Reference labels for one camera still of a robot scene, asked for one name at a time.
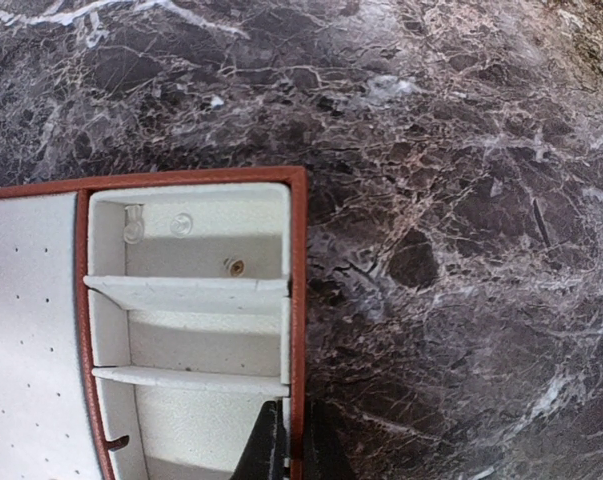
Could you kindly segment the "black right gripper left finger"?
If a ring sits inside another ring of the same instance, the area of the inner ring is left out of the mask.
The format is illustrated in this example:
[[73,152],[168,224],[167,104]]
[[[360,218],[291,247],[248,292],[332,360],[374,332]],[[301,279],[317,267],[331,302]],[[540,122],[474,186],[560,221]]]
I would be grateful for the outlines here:
[[233,473],[233,480],[282,480],[285,427],[281,400],[266,401]]

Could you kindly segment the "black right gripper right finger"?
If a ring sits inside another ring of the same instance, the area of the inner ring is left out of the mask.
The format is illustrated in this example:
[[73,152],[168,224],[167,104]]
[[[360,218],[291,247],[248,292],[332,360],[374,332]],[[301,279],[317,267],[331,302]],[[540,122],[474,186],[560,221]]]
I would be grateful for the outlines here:
[[355,480],[356,475],[330,423],[325,404],[307,400],[304,413],[303,478]]

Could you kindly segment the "red earring tray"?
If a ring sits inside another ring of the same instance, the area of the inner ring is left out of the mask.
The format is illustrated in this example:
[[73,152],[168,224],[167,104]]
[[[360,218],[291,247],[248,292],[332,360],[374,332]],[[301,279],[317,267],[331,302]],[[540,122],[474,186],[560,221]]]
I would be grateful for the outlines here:
[[0,479],[233,479],[281,400],[303,475],[301,167],[0,189]]

